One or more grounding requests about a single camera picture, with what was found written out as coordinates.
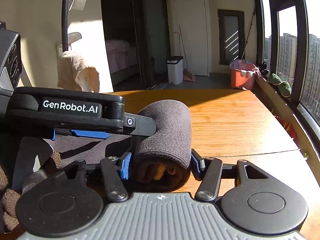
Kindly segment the brown knit gloved left hand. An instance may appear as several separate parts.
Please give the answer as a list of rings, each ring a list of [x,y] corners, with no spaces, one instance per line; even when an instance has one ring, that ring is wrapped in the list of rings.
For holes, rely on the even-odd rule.
[[[54,151],[49,159],[41,166],[46,175],[53,175],[61,168],[61,156],[59,152]],[[11,232],[18,226],[19,221],[16,217],[16,204],[21,195],[7,187],[8,178],[1,167],[1,193],[4,193],[1,198],[1,207],[4,208],[4,213],[2,215],[4,228],[7,232]]]

